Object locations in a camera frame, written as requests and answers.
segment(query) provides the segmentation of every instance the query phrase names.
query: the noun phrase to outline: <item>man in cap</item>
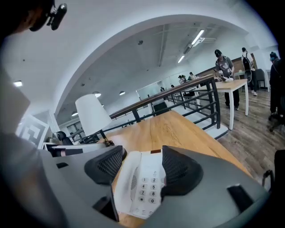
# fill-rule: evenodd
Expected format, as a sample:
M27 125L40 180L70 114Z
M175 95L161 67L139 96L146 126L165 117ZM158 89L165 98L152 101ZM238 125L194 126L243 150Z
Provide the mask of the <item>man in cap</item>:
M217 57L216 61L216 70L220 73L220 77L224 81L224 77L227 78L233 78L233 72L235 70L235 67L233 66L233 63L229 57L226 57L222 54L220 50L215 51L215 55ZM227 108L230 107L230 97L228 93L224 93L224 97L226 98L226 106ZM239 109L239 103L240 103L240 95L239 90L233 91L233 103L235 110Z

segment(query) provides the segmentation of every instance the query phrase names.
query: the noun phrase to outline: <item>telephone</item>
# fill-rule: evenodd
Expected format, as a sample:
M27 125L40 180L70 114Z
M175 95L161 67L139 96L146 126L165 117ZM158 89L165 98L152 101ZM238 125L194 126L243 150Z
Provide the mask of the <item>telephone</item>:
M117 211L147 219L160 206L166 176L162 159L162 150L128 154L114 193Z

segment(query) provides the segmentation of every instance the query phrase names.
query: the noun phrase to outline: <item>desk lamp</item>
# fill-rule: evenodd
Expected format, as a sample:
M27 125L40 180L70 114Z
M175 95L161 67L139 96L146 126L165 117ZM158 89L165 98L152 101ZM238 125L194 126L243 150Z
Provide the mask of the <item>desk lamp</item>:
M90 136L99 131L106 146L113 146L113 142L108 141L102 131L102 128L108 126L112 120L97 97L94 94L85 95L77 99L75 105L85 135Z

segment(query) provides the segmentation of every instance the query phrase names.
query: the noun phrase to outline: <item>laminate floor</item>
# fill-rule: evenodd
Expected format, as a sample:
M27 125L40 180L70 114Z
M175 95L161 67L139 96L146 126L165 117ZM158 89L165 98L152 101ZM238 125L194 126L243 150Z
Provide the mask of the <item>laminate floor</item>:
M245 92L240 89L240 109L235 111L233 130L218 139L250 172L259 183L263 173L274 170L274 154L285 149L285 126L272 133L269 127L270 93L258 91L255 97L248 92L249 112L245 116ZM226 108L224 93L219 93L221 122L229 126L230 110Z

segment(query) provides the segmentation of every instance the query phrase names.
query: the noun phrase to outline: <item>wooden desk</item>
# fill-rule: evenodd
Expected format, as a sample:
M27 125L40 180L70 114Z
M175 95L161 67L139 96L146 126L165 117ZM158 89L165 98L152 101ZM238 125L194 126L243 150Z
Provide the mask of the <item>wooden desk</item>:
M218 92L225 92L229 93L230 97L230 125L229 129L233 129L233 117L234 117L234 105L233 105L233 91L239 89L240 87L244 86L245 88L245 115L248 116L248 80L247 79L240 79L234 80L231 82L216 82L216 87ZM207 89L206 86L202 86L199 89Z
M115 145L122 145L130 151L151 151L163 145L193 150L202 154L223 158L235 164L248 175L243 165L218 141L175 111L147 119L106 135ZM119 173L113 182L113 191ZM138 227L143 219L119 213L120 224Z

